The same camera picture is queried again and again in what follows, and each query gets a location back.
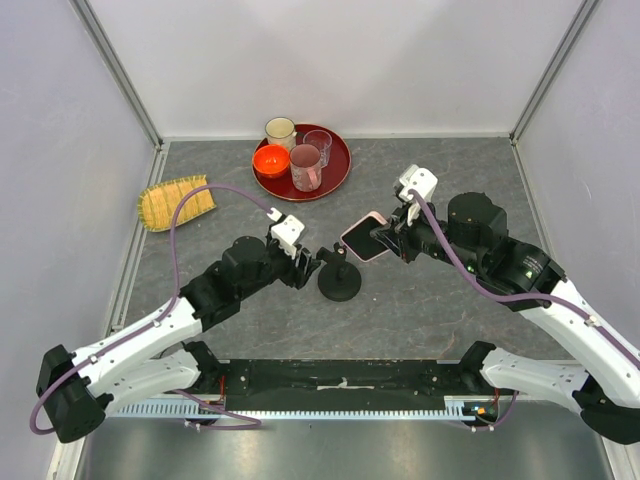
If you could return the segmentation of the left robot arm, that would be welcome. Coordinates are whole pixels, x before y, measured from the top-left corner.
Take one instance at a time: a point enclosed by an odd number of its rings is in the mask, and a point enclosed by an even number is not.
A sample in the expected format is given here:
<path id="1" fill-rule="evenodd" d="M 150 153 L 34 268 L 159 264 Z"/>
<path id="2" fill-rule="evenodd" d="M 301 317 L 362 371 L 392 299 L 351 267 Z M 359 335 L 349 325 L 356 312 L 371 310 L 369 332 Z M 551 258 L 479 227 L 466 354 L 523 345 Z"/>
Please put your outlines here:
<path id="1" fill-rule="evenodd" d="M 220 260 L 154 313 L 73 352 L 63 345 L 49 349 L 36 383 L 32 432 L 43 434 L 37 417 L 45 411 L 51 423 L 47 431 L 71 443 L 126 404 L 191 387 L 211 392 L 220 367 L 194 336 L 237 314 L 242 301 L 275 281 L 303 288 L 320 264 L 301 246 L 288 255 L 272 237 L 236 239 Z"/>

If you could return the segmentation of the black phone stand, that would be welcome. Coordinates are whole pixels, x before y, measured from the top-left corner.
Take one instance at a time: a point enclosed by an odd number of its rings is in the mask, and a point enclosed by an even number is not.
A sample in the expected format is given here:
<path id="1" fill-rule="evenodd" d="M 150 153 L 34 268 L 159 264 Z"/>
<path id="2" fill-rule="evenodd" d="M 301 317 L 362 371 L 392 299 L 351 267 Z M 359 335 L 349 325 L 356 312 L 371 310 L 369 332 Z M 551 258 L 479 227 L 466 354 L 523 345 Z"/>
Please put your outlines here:
<path id="1" fill-rule="evenodd" d="M 346 247 L 336 242 L 333 249 L 322 247 L 316 258 L 323 262 L 317 285 L 321 294 L 333 302 L 346 302 L 360 291 L 362 277 L 360 271 L 347 259 Z"/>

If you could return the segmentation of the pink cased smartphone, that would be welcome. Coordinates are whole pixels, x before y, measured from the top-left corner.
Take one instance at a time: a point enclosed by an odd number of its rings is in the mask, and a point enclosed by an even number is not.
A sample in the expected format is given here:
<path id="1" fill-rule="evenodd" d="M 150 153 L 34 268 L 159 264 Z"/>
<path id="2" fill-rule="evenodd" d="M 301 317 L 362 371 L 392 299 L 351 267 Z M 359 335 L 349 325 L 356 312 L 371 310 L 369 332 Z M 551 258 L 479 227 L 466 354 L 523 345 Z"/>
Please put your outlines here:
<path id="1" fill-rule="evenodd" d="M 386 219 L 379 212 L 370 211 L 341 234 L 340 242 L 359 261 L 370 262 L 389 250 L 371 236 L 374 229 L 386 225 Z"/>

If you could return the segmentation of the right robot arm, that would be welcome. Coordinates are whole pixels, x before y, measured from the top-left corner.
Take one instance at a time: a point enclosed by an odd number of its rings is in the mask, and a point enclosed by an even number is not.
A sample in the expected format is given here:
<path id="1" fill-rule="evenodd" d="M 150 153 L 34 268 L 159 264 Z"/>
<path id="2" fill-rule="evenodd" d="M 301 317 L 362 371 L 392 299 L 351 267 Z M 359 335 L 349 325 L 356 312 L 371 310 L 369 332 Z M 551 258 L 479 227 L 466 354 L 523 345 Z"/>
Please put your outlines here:
<path id="1" fill-rule="evenodd" d="M 591 307 L 542 249 L 510 237 L 506 211 L 483 193 L 451 199 L 447 218 L 414 197 L 366 233 L 409 263 L 420 254 L 454 266 L 482 296 L 531 321 L 579 365 L 570 369 L 477 341 L 458 381 L 477 394 L 492 386 L 536 396 L 575 413 L 622 445 L 639 440 L 639 354 Z"/>

